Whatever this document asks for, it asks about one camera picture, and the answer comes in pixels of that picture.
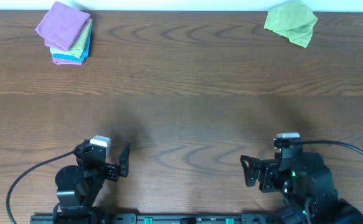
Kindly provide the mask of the purple microfiber cloth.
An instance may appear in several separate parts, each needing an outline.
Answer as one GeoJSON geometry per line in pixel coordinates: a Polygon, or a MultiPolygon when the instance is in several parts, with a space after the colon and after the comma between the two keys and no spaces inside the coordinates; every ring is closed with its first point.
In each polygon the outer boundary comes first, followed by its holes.
{"type": "Polygon", "coordinates": [[[45,39],[46,46],[67,51],[76,42],[89,19],[89,13],[56,1],[35,31],[45,39]]]}

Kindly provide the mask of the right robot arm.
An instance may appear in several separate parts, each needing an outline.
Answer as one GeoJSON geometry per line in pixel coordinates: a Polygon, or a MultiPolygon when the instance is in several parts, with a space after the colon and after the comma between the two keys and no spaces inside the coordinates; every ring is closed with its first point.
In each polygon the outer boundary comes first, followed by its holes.
{"type": "Polygon", "coordinates": [[[318,153],[291,145],[274,159],[242,155],[240,162],[248,187],[259,182],[261,192],[282,194],[286,206],[271,214],[267,223],[363,224],[363,214],[338,197],[331,170],[318,153]]]}

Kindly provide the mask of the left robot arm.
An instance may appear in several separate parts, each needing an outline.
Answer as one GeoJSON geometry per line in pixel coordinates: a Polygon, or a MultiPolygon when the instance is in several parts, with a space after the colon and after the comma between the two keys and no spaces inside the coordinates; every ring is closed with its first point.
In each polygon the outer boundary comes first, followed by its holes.
{"type": "Polygon", "coordinates": [[[102,208],[94,207],[94,201],[106,180],[116,182],[129,173],[130,146],[127,144],[119,156],[118,164],[106,162],[110,143],[86,139],[73,151],[77,165],[60,169],[55,176],[57,208],[54,223],[111,223],[111,217],[102,208]]]}

